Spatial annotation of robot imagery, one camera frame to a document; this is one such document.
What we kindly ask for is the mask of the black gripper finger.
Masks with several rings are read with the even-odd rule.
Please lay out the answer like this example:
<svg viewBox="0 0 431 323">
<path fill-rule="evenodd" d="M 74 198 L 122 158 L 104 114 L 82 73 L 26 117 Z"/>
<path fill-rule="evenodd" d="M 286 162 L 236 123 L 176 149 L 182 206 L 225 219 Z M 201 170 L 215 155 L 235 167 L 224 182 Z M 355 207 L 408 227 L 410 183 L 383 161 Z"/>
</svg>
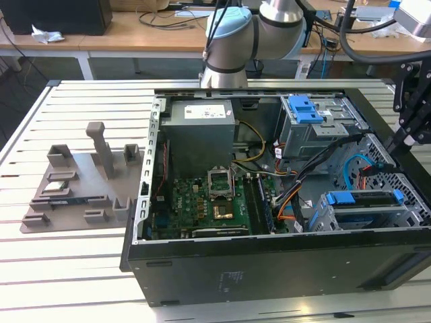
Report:
<svg viewBox="0 0 431 323">
<path fill-rule="evenodd" d="M 400 64 L 397 74 L 394 78 L 395 94 L 393 101 L 393 110 L 397 113 L 401 113 L 405 105 L 405 96 L 415 76 L 420 71 L 419 63 L 402 63 Z"/>
<path fill-rule="evenodd" d="M 398 115 L 393 134 L 386 142 L 388 152 L 407 152 L 416 143 L 430 143 L 429 78 L 415 77 L 406 93 L 404 109 Z"/>
</svg>

